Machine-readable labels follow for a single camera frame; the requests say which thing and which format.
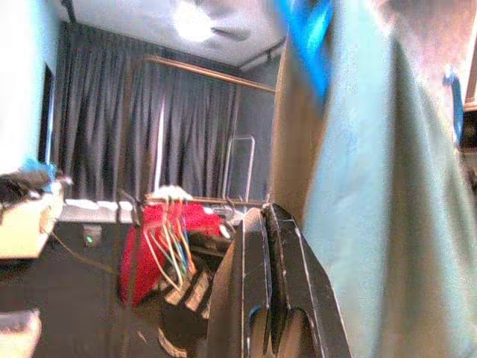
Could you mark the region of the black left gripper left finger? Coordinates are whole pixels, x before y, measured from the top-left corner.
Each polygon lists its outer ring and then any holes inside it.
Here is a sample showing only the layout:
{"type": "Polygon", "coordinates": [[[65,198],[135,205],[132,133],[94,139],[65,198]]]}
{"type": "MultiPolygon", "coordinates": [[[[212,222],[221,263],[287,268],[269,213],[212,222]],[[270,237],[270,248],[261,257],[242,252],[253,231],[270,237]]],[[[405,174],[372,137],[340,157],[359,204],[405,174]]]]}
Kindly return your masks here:
{"type": "Polygon", "coordinates": [[[270,336],[271,264],[262,211],[247,211],[215,273],[208,357],[264,357],[270,336]]]}

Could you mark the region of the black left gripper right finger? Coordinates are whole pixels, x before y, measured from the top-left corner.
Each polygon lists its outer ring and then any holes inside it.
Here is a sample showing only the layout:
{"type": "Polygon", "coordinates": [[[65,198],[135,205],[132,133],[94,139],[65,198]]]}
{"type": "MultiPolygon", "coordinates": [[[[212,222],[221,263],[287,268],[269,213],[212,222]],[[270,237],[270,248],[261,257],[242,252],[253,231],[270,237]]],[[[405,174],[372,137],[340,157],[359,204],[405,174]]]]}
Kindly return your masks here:
{"type": "Polygon", "coordinates": [[[277,357],[351,357],[332,284],[294,217],[263,208],[270,252],[271,344],[277,357]]]}

